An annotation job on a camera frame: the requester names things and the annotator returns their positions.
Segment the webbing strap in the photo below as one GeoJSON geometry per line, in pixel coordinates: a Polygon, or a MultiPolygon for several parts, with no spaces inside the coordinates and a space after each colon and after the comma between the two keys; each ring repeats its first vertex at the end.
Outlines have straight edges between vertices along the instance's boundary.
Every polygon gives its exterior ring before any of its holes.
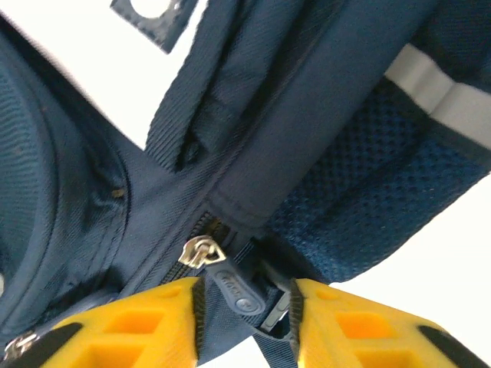
{"type": "Polygon", "coordinates": [[[298,368],[288,341],[275,340],[259,334],[254,335],[254,340],[271,368],[298,368]]]}
{"type": "Polygon", "coordinates": [[[147,152],[168,170],[176,169],[186,132],[219,62],[236,7],[237,2],[209,2],[191,52],[155,113],[147,152]]]}

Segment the zipper track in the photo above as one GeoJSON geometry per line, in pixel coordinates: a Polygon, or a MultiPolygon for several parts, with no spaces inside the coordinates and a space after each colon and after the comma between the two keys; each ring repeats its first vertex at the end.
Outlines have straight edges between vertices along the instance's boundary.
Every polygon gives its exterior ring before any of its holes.
{"type": "MultiPolygon", "coordinates": [[[[193,230],[191,230],[189,237],[187,240],[195,238],[200,235],[209,235],[211,236],[217,243],[221,243],[225,240],[227,235],[230,233],[230,229],[228,226],[225,226],[222,221],[214,217],[210,212],[205,212],[201,216],[201,218],[194,225],[193,230]]],[[[179,278],[184,278],[186,276],[190,276],[195,270],[189,268],[185,264],[175,262],[170,270],[163,277],[160,284],[168,284],[174,280],[179,278]]]]}

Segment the yellow plastic part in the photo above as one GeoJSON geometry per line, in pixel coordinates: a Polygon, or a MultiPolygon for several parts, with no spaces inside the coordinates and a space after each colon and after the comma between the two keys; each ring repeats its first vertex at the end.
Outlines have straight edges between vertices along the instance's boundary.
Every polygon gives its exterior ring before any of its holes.
{"type": "Polygon", "coordinates": [[[304,300],[300,368],[454,368],[417,329],[433,322],[333,289],[297,280],[304,300]]]}
{"type": "Polygon", "coordinates": [[[57,327],[84,327],[43,368],[195,367],[197,281],[184,278],[64,320],[57,327]]]}

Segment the rubber zipper pull tab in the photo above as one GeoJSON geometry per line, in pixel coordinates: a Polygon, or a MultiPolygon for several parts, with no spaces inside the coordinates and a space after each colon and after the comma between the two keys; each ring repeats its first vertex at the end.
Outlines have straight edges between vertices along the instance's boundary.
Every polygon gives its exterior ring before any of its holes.
{"type": "Polygon", "coordinates": [[[189,240],[184,245],[179,262],[195,269],[204,265],[229,307],[237,314],[255,316],[264,312],[266,302],[261,291],[246,279],[237,264],[226,257],[211,236],[197,236],[189,240]]]}

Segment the blue mesh panel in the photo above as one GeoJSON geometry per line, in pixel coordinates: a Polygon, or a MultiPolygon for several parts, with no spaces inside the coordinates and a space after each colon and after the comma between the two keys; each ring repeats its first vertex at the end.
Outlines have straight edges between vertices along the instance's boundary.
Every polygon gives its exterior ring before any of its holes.
{"type": "Polygon", "coordinates": [[[372,92],[270,222],[330,281],[385,259],[486,175],[388,96],[372,92]]]}

